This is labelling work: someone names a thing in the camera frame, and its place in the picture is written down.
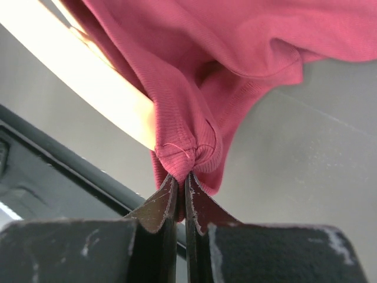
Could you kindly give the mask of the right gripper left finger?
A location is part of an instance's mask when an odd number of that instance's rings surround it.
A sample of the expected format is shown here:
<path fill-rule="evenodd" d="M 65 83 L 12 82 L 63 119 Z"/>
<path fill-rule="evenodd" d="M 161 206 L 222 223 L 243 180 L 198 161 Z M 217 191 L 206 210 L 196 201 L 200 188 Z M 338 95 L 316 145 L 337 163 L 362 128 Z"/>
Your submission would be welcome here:
<path fill-rule="evenodd" d="M 127 282 L 175 282 L 178 183 L 167 175 L 160 189 L 126 219 L 137 222 Z"/>

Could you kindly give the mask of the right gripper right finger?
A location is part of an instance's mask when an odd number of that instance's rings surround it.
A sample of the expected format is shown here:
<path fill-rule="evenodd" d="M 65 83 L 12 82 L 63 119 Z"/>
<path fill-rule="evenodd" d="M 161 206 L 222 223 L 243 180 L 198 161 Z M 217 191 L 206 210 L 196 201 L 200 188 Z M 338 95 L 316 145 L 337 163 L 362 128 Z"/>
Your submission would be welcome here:
<path fill-rule="evenodd" d="M 207 235 L 208 224 L 217 226 L 241 222 L 204 191 L 193 172 L 185 179 L 184 201 L 188 281 L 213 282 Z"/>

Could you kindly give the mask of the red tank top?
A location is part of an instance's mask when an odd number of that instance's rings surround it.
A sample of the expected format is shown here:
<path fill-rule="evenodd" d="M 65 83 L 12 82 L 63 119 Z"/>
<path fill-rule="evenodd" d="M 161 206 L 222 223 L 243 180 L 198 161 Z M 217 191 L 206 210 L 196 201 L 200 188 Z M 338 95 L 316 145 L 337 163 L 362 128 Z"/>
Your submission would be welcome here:
<path fill-rule="evenodd" d="M 376 58 L 375 1 L 64 1 L 114 68 L 155 106 L 156 185 L 190 172 L 218 192 L 234 134 L 303 65 Z"/>

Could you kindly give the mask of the wooden clothes hanger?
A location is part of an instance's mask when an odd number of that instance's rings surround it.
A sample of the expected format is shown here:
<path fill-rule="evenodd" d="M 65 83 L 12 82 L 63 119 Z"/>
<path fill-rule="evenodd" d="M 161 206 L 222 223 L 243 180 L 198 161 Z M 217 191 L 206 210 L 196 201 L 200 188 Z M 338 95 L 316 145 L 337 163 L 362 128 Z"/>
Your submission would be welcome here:
<path fill-rule="evenodd" d="M 1 24 L 91 107 L 154 150 L 153 102 L 120 75 L 62 1 L 53 4 L 70 26 L 40 1 L 1 1 Z"/>

